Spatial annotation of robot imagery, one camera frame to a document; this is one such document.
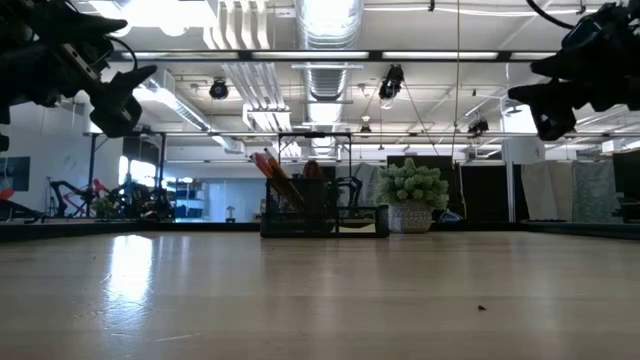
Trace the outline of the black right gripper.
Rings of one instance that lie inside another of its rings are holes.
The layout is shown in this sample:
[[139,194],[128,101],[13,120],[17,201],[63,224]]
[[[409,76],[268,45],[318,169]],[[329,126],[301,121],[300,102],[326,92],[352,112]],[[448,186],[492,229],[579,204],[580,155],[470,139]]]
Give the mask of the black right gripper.
[[510,99],[530,106],[540,139],[556,140],[574,130],[574,111],[586,104],[596,111],[614,105],[620,35],[621,6],[606,3],[569,28],[556,54],[531,63],[530,70],[548,77],[548,83],[508,90]]

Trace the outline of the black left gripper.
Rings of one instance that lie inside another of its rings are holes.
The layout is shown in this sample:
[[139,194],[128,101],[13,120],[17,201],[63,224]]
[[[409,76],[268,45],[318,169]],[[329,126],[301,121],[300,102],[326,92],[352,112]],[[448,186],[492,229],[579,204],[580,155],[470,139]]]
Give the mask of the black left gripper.
[[19,102],[52,107],[61,97],[83,91],[93,110],[90,120],[111,138],[133,131],[142,109],[133,90],[156,71],[155,65],[117,72],[101,80],[99,63],[113,51],[109,34],[128,25],[111,19],[71,11],[54,20],[21,18],[19,24],[37,37],[24,41],[19,57]]

